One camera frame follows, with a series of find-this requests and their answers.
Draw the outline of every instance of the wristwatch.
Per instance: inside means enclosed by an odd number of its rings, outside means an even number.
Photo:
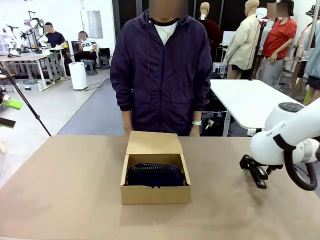
[[[202,121],[193,121],[192,125],[201,126]]]

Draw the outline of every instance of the person in black shirt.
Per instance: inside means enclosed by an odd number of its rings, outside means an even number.
[[[51,27],[51,31],[45,35],[48,38],[48,43],[51,44],[51,47],[55,48],[56,45],[63,47],[66,41],[64,36],[60,32],[54,30],[51,22],[47,22],[45,25]]]

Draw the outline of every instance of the man in purple jacket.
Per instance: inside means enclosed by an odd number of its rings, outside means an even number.
[[[155,1],[117,39],[110,80],[127,135],[200,136],[213,64],[205,28],[190,16],[178,18],[182,2]]]

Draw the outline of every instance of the purple jacket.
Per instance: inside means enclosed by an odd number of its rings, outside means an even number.
[[[179,19],[164,46],[146,10],[124,25],[110,80],[121,111],[132,110],[135,131],[188,136],[193,111],[209,102],[212,65],[201,23],[190,16]]]

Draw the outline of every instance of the hand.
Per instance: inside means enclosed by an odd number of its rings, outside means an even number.
[[[193,125],[190,132],[190,137],[200,137],[200,126]]]
[[[278,58],[278,53],[277,52],[274,52],[271,57],[270,57],[270,64],[273,65],[276,63],[277,61],[277,58]]]
[[[133,130],[132,127],[125,127],[124,128],[124,135],[125,136],[130,136],[130,133],[131,133],[132,130]]]

